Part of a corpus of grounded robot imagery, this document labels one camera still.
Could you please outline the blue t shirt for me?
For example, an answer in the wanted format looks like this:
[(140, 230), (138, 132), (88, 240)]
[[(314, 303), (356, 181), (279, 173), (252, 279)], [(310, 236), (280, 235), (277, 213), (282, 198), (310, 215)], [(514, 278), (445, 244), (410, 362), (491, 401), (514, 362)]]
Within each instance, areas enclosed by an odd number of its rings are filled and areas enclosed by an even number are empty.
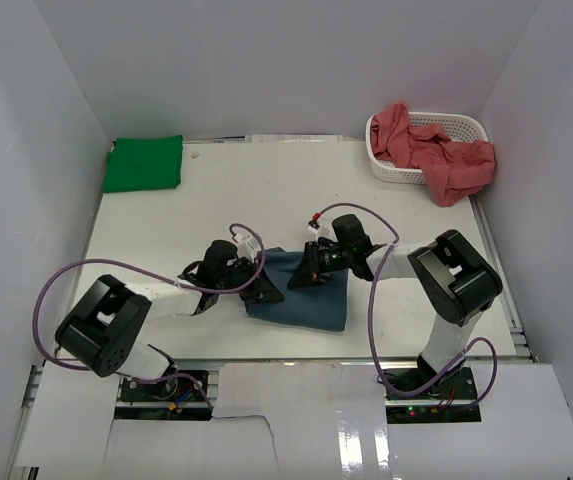
[(348, 272), (331, 273), (322, 285), (288, 289), (287, 283), (301, 260), (301, 252), (287, 252), (279, 247), (267, 250), (264, 272), (284, 300), (247, 304), (247, 315), (287, 326), (343, 332), (347, 321)]

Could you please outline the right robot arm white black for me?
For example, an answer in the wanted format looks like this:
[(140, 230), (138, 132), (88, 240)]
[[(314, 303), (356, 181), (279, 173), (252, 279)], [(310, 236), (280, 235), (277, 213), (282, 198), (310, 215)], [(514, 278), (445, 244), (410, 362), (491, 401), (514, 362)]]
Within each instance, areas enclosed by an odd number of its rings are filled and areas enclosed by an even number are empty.
[[(454, 385), (472, 346), (490, 341), (471, 334), (503, 284), (493, 267), (457, 230), (448, 230), (426, 246), (401, 248), (375, 244), (354, 214), (331, 222), (334, 239), (317, 237), (304, 246), (300, 264), (289, 279), (291, 290), (326, 283), (334, 272), (351, 271), (371, 284), (367, 304), (367, 336), (378, 381), (398, 398), (424, 394), (438, 399)], [(435, 311), (429, 340), (417, 357), (417, 386), (401, 390), (384, 372), (375, 341), (375, 295), (381, 280), (416, 279)]]

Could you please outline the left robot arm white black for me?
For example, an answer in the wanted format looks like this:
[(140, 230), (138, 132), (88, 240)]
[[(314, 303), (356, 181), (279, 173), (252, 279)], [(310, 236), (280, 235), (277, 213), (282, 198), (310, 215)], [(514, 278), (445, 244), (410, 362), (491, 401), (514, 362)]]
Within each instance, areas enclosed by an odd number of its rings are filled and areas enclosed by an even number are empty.
[(101, 378), (120, 374), (143, 381), (154, 398), (177, 387), (178, 368), (161, 350), (138, 340), (147, 321), (195, 316), (215, 306), (224, 290), (245, 305), (281, 303), (284, 295), (260, 268), (265, 256), (215, 240), (204, 257), (169, 283), (126, 284), (112, 275), (97, 278), (55, 333), (57, 344)]

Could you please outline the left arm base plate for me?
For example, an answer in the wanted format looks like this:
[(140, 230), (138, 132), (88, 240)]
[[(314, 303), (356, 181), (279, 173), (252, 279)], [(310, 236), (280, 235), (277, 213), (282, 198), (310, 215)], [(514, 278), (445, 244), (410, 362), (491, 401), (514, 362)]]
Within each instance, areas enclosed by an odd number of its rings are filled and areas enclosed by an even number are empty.
[(140, 384), (123, 380), (114, 410), (116, 420), (141, 421), (209, 421), (211, 409), (204, 400), (208, 392), (209, 372), (188, 370), (196, 382), (181, 377), (163, 384)]

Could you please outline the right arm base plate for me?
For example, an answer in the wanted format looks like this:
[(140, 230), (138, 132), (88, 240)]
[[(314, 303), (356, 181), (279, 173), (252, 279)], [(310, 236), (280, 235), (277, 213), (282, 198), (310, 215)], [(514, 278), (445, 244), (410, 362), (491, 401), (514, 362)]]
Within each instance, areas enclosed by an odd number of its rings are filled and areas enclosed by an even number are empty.
[(459, 372), (428, 392), (406, 398), (386, 392), (385, 410), (389, 425), (428, 425), (480, 423), (478, 406), (468, 407), (478, 397), (470, 367)]

